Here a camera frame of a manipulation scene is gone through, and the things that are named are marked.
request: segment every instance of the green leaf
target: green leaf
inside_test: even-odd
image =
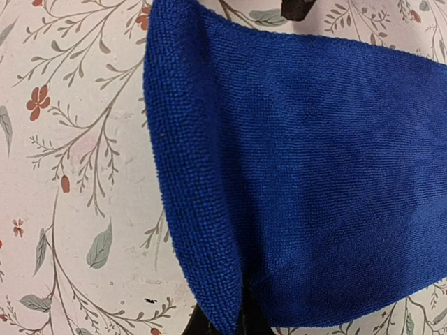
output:
[[[39,298],[35,295],[25,295],[19,300],[19,303],[33,311],[48,313],[50,312],[52,301],[50,298]]]
[[[98,236],[95,237],[95,240],[93,240],[93,244],[87,254],[87,264],[90,267],[100,269],[107,263],[112,240],[112,223],[110,222],[107,229],[99,233]]]
[[[0,126],[3,128],[6,136],[6,145],[8,145],[8,157],[11,151],[11,143],[13,141],[13,125],[5,106],[0,106]]]
[[[442,319],[446,317],[446,315],[447,315],[447,308],[444,309],[437,317],[433,319],[433,325],[437,325],[438,323],[440,323]]]
[[[420,4],[419,4],[419,10],[421,10],[421,11],[423,11],[423,12],[427,12],[427,11],[429,11],[430,10],[430,6],[428,5],[428,2],[426,2],[426,1],[422,1]]]
[[[77,335],[93,335],[91,332],[86,330],[85,328],[76,328]]]
[[[281,16],[280,9],[252,10],[249,15],[254,20],[254,23],[264,27],[277,27],[287,22]]]
[[[446,61],[446,46],[442,40],[439,40],[439,49],[441,49],[442,58]]]
[[[36,247],[36,267],[34,269],[34,275],[37,274],[37,271],[41,268],[43,261],[45,260],[45,254],[47,252],[47,237],[45,236],[45,231],[42,228],[41,234],[39,237],[39,242]]]
[[[6,28],[0,32],[0,45],[2,45],[3,42],[6,40],[9,33],[11,32],[11,30],[13,30],[14,25],[15,25],[15,21],[13,23],[11,23],[9,26],[6,26]]]
[[[414,321],[411,318],[411,314],[406,316],[406,335],[414,335]]]

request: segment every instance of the red flower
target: red flower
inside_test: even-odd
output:
[[[64,193],[70,192],[70,179],[66,175],[63,175],[61,179],[61,187]]]
[[[13,225],[14,225],[14,235],[15,236],[20,235],[20,237],[23,237],[23,229],[20,227],[21,225],[23,225],[23,220],[19,219],[19,222],[17,222],[14,219]]]
[[[412,16],[412,19],[415,20],[417,23],[422,22],[422,19],[420,18],[419,14],[416,11],[411,10],[410,15]]]
[[[31,93],[31,100],[27,103],[27,109],[32,110],[30,120],[35,121],[41,114],[41,109],[45,109],[50,105],[50,97],[47,96],[48,87],[43,85],[41,88],[36,87]]]
[[[149,28],[149,14],[151,13],[151,7],[144,7],[141,10],[141,15],[137,17],[135,22],[140,24],[142,30],[146,31]]]

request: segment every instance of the floral wallpaper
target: floral wallpaper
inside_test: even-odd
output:
[[[303,22],[282,18],[280,0],[201,2],[252,29],[446,62],[445,0],[319,0]],[[171,246],[142,99],[151,4],[0,0],[0,334],[185,328],[195,302]],[[344,325],[275,332],[447,334],[447,279]]]

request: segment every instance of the black object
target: black object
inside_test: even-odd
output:
[[[244,285],[237,335],[274,335],[248,285]],[[221,335],[197,304],[182,335]]]
[[[282,0],[281,16],[290,21],[303,21],[316,0]]]

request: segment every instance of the blue towel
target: blue towel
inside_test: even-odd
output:
[[[175,252],[233,335],[329,326],[447,276],[447,67],[155,0],[147,116]]]

